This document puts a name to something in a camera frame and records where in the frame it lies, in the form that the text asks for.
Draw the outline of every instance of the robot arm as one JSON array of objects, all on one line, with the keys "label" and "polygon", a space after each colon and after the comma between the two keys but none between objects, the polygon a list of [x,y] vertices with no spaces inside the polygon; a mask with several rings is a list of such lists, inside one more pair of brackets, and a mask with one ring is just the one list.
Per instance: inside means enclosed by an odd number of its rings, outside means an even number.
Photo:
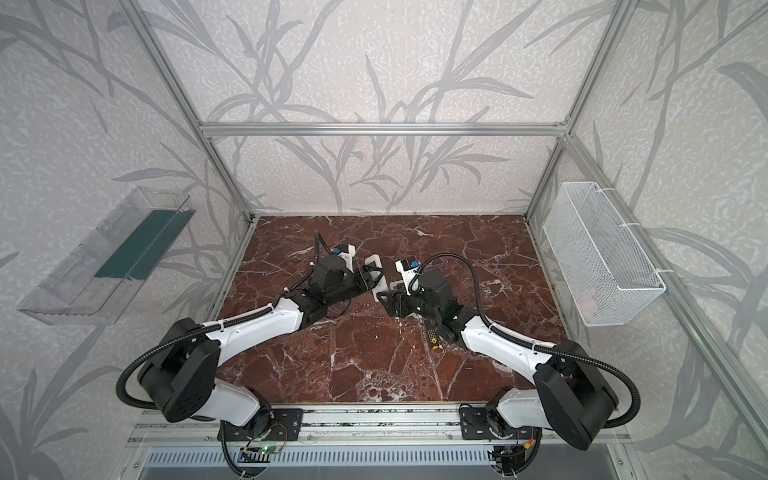
[{"label": "robot arm", "polygon": [[313,325],[334,303],[370,291],[376,298],[386,289],[378,255],[353,271],[354,246],[339,245],[329,251],[313,264],[305,283],[286,289],[266,306],[202,325],[182,319],[168,330],[161,344],[184,335],[192,338],[161,349],[138,374],[139,383],[167,421],[192,416],[219,419],[241,427],[247,435],[270,426],[269,404],[257,392],[216,378],[216,369],[253,346]]},{"label": "robot arm", "polygon": [[412,314],[435,323],[446,341],[490,356],[523,375],[535,390],[503,389],[485,410],[499,438],[524,425],[554,429],[566,442],[586,450],[618,406],[618,398],[597,368],[584,362],[553,356],[520,346],[502,335],[575,356],[588,357],[577,344],[541,342],[492,320],[488,325],[478,310],[460,305],[442,274],[422,272],[415,258],[396,263],[403,282],[378,294],[390,316]]}]

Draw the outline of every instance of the aluminum frame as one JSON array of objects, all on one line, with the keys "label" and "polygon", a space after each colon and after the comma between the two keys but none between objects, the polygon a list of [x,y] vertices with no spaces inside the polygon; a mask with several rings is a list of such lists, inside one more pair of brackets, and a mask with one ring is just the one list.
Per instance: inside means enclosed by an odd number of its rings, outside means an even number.
[{"label": "aluminum frame", "polygon": [[160,42],[155,37],[152,27],[149,25],[149,21],[142,12],[137,0],[117,0],[117,2],[126,25],[133,31],[139,45],[144,49],[144,53],[147,54],[152,65],[155,67],[155,70],[157,70],[157,73],[160,75],[170,96],[179,107],[181,116],[184,117],[192,135],[200,145],[200,149],[208,157],[208,161],[221,181],[223,181],[227,191],[232,195],[235,204],[242,210],[245,218],[250,220],[252,213],[248,207],[248,202],[240,189],[237,188],[237,184],[232,178],[232,174],[227,169],[227,166],[211,146],[208,139],[205,138],[202,132],[200,132],[200,120],[197,118],[192,103],[189,97],[184,93],[184,89],[181,87],[181,81],[165,56],[165,52],[160,46]]},{"label": "aluminum frame", "polygon": [[565,125],[542,124],[350,124],[350,123],[203,123],[206,137],[243,136],[522,136],[557,137],[565,133]]},{"label": "aluminum frame", "polygon": [[643,464],[634,445],[631,443],[613,443],[608,445],[608,454],[614,464],[619,480],[647,480]]},{"label": "aluminum frame", "polygon": [[[584,81],[579,87],[574,103],[571,106],[571,111],[565,118],[564,124],[566,128],[563,135],[573,132],[581,115],[584,113],[584,109],[589,102],[589,97],[592,96],[595,87],[598,85],[603,73],[605,73],[605,67],[611,60],[614,51],[616,51],[616,47],[621,40],[621,36],[624,34],[624,30],[626,30],[627,25],[629,25],[630,17],[632,16],[632,12],[634,12],[635,7],[637,7],[638,2],[639,0],[617,0],[614,11],[611,14],[611,20],[608,22],[603,38],[598,45],[598,50],[595,52],[592,63],[587,69],[587,74],[584,76]],[[528,204],[528,209],[525,211],[526,218],[530,217],[534,210],[536,210],[538,202],[541,200],[542,191],[544,190],[543,186],[549,183],[550,178],[560,163],[564,150],[561,140],[562,137],[559,137],[558,142],[554,146],[554,150],[549,157],[547,167],[544,169],[544,173],[541,175],[541,178],[536,185],[533,198],[531,198],[531,202]]]},{"label": "aluminum frame", "polygon": [[224,305],[224,300],[227,298],[227,294],[232,287],[232,282],[234,281],[235,275],[240,269],[240,262],[243,261],[245,250],[248,248],[248,244],[250,243],[250,239],[253,236],[253,232],[256,231],[256,224],[258,220],[259,218],[256,217],[250,221],[248,228],[245,229],[242,237],[240,237],[240,240],[237,242],[235,254],[232,256],[230,264],[227,266],[227,271],[224,272],[224,275],[221,277],[219,286],[216,288],[216,292],[214,294],[214,301],[210,304],[210,308],[206,312],[203,322],[213,322],[214,320],[218,319],[219,313],[221,312],[221,307]]},{"label": "aluminum frame", "polygon": [[[509,440],[462,439],[459,402],[299,403],[274,408],[302,408],[296,445],[508,445]],[[484,403],[473,402],[483,406]],[[156,410],[145,410],[127,447],[216,445],[218,422],[187,419],[168,423]],[[547,431],[542,443],[565,443]],[[625,427],[605,429],[594,443],[631,443]],[[228,442],[230,446],[245,442]]]},{"label": "aluminum frame", "polygon": [[[571,135],[563,138],[566,151],[588,180],[597,182],[603,189],[613,188],[611,182],[598,167],[581,141]],[[634,228],[637,242],[656,268],[672,270],[672,266],[658,249],[645,229],[616,190],[604,190],[605,194],[624,218]],[[717,378],[733,407],[741,415],[747,428],[752,432],[760,448],[768,455],[768,399],[763,395],[749,373],[728,347],[723,337],[715,330],[712,321],[701,309],[683,280],[672,272],[659,273],[667,284],[664,298],[683,327],[690,341]]]}]

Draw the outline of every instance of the white wire mesh basket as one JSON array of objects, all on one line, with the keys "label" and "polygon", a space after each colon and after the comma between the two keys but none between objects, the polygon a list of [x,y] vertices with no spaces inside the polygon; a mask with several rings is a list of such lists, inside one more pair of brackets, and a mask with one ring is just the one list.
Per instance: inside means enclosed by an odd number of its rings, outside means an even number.
[{"label": "white wire mesh basket", "polygon": [[586,326],[624,325],[667,288],[595,182],[561,184],[544,232]]}]

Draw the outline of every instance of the green strip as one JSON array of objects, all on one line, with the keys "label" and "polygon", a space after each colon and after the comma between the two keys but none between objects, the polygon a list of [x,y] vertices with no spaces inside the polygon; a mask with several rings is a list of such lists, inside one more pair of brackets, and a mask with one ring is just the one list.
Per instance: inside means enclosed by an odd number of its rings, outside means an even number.
[{"label": "green strip", "polygon": [[125,278],[130,274],[132,279],[146,280],[192,214],[194,210],[152,210],[101,266],[96,277]]}]

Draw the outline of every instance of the cable tie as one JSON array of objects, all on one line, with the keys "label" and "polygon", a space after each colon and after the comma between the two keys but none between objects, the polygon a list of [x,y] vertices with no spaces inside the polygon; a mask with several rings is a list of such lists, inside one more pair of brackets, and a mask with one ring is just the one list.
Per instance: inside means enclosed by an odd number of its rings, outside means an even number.
[{"label": "cable tie", "polygon": [[531,339],[531,340],[533,340],[533,342],[531,342],[533,344],[531,345],[531,350],[533,350],[534,352],[536,351],[537,345],[541,345],[542,343],[544,343],[541,340],[536,340],[536,339]]}]

